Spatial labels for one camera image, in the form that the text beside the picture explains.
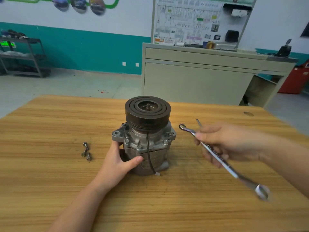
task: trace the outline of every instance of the white wall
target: white wall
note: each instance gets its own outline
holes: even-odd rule
[[[309,38],[300,37],[309,22],[309,0],[257,0],[241,49],[279,50],[291,38],[292,52],[309,54]]]
[[[115,0],[104,0],[112,4]],[[24,3],[4,0],[0,3],[0,22],[58,27],[124,35],[151,35],[153,0],[119,0],[114,9],[97,16],[88,7],[86,13],[58,10],[52,2]]]

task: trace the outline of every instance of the wooden table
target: wooden table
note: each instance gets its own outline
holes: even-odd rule
[[[0,120],[0,231],[44,231],[96,175],[125,121],[125,100],[41,96]],[[308,145],[259,107],[171,103],[177,132],[161,177],[127,175],[99,207],[93,231],[305,231],[309,200],[262,163],[232,166],[267,185],[258,200],[225,169],[204,160],[179,123],[225,121]],[[87,141],[94,160],[81,157]]]

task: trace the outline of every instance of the green line graphic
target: green line graphic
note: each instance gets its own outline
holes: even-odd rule
[[[38,3],[39,1],[52,1],[52,0],[6,0],[6,1],[19,1],[19,2],[26,2],[26,3]],[[106,9],[114,9],[118,5],[119,0],[115,0],[115,2],[111,5],[105,5]]]

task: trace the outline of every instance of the wiring diagram board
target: wiring diagram board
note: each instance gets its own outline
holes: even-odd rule
[[[228,30],[241,32],[247,16],[235,18],[224,1],[155,0],[153,43],[224,42]]]

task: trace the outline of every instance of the floor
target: floor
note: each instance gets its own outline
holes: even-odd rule
[[[40,94],[130,99],[141,76],[54,69],[48,78],[0,76],[0,118]],[[266,110],[309,136],[309,95],[276,94]]]

